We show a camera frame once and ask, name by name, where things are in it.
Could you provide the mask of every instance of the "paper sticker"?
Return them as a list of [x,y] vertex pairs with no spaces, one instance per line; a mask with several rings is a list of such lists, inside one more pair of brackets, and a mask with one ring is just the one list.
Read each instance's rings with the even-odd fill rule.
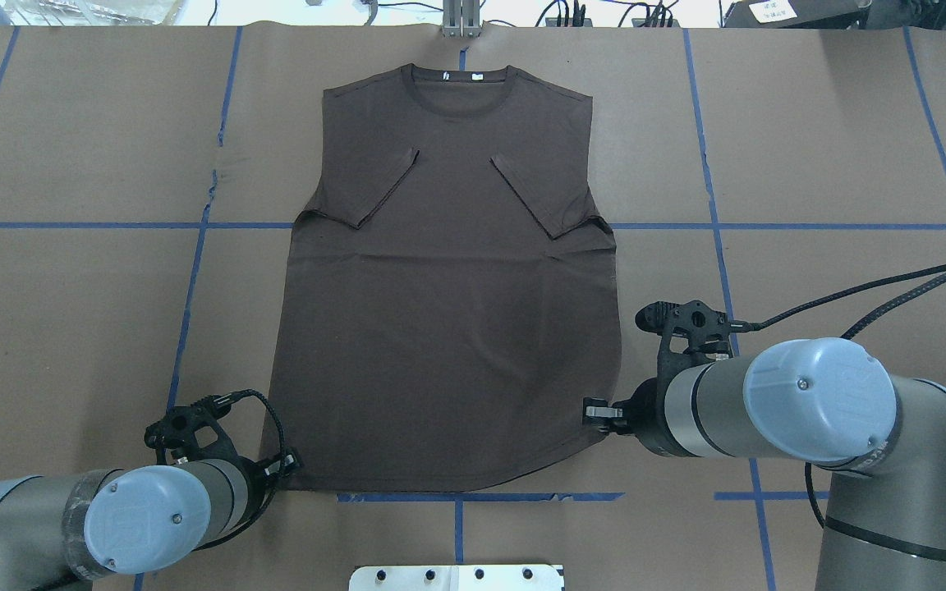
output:
[[798,18],[798,14],[791,7],[788,0],[769,0],[750,5],[751,12],[758,22],[777,22]]

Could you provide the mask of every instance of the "black t-shirt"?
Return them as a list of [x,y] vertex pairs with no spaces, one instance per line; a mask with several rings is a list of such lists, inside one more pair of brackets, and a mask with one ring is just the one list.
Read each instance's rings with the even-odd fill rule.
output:
[[581,401],[612,396],[619,326],[590,117],[511,66],[325,91],[270,390],[290,488],[472,490],[601,440]]

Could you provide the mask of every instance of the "robotic arm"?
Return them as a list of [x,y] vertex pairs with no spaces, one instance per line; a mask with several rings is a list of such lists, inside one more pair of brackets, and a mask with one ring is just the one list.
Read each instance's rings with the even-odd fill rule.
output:
[[[789,457],[833,472],[818,591],[946,590],[946,388],[890,375],[844,339],[729,352],[742,329],[702,302],[659,302],[638,326],[664,337],[657,378],[586,422],[676,457]],[[669,350],[673,337],[686,351]]]
[[[266,401],[244,390],[170,409],[145,431],[158,465],[0,482],[0,591],[89,591],[104,576],[162,569],[246,529],[300,467],[282,430],[273,459],[236,452],[218,419],[248,396]],[[201,429],[215,441],[201,447]],[[166,450],[176,464],[165,465]]]

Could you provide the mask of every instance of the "shirt neckline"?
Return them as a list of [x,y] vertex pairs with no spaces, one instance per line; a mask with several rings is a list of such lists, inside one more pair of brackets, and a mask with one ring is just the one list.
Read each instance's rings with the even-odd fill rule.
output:
[[[401,67],[401,78],[404,81],[404,87],[412,100],[416,101],[425,111],[434,112],[442,117],[478,117],[487,115],[487,113],[496,111],[506,103],[507,98],[513,91],[519,70],[512,65],[507,65],[502,70],[494,71],[451,71],[451,70],[429,70],[429,68],[418,67],[413,63]],[[416,85],[416,79],[440,81],[440,83],[454,84],[502,84],[502,91],[491,102],[478,106],[477,108],[453,109],[441,108],[438,104],[425,97]]]

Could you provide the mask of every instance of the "white mounting plate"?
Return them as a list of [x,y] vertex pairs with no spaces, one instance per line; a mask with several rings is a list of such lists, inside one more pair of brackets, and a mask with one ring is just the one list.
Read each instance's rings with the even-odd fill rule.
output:
[[[433,579],[428,579],[431,571]],[[563,591],[563,572],[560,565],[361,567],[352,573],[349,591]]]

